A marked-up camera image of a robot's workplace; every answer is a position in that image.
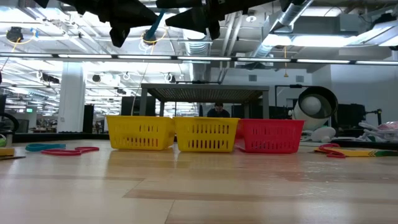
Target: table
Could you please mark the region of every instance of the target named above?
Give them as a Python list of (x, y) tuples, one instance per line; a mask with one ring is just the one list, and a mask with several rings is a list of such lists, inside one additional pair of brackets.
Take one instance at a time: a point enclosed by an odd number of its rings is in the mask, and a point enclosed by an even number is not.
[(160, 116), (164, 115), (165, 102), (191, 103), (241, 103), (244, 117), (249, 118), (249, 104), (262, 96), (263, 118), (269, 118), (269, 86), (205, 85), (205, 84), (151, 84), (141, 85), (139, 114), (146, 114), (148, 93), (160, 101)]
[(1, 223), (395, 223), (396, 157), (114, 151), (0, 162)]

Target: plastic basket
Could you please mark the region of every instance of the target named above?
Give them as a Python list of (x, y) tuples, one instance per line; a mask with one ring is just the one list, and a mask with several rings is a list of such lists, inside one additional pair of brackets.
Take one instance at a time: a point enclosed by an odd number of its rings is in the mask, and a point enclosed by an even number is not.
[(182, 152), (232, 152), (238, 118), (174, 118)]
[(296, 153), (304, 121), (280, 119), (242, 119), (236, 147), (251, 153)]
[(174, 143), (171, 118), (107, 116), (109, 138), (114, 149), (163, 150)]

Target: red basket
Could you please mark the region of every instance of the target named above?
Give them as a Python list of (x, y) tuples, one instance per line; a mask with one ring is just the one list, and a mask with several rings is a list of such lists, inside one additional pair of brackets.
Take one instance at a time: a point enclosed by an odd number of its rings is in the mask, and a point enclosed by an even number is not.
[(250, 153), (296, 153), (304, 121), (241, 119), (235, 146)]

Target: yellow basket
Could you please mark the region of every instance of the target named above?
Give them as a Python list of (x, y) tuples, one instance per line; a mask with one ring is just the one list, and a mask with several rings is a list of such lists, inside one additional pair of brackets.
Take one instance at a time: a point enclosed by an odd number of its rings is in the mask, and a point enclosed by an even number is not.
[(239, 118), (174, 118), (182, 152), (232, 152)]
[(171, 118), (107, 116), (114, 149), (163, 150), (173, 145), (175, 126)]

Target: metal table frame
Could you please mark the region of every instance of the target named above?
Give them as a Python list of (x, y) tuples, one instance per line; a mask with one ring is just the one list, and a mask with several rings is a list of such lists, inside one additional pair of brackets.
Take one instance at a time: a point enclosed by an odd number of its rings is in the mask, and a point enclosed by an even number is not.
[[(141, 85), (141, 102), (140, 102), (140, 109), (139, 114), (140, 116), (145, 116), (146, 114), (146, 103), (147, 103), (147, 96), (150, 93), (153, 97), (157, 98), (160, 101), (160, 116), (164, 115), (164, 105), (165, 102), (171, 101), (167, 99), (161, 99), (154, 93), (154, 90), (159, 89), (200, 89), (200, 90), (254, 90), (260, 93), (259, 97), (262, 95), (262, 115), (264, 119), (269, 118), (269, 99), (268, 99), (268, 92), (269, 86), (239, 86), (239, 85), (203, 85), (203, 84), (150, 84), (150, 83), (143, 83)], [(244, 117), (249, 118), (249, 102), (252, 99), (248, 99), (245, 102), (237, 101), (237, 102), (229, 102), (229, 103), (242, 103), (244, 105)], [(213, 100), (209, 101), (194, 101), (196, 103), (214, 103)]]

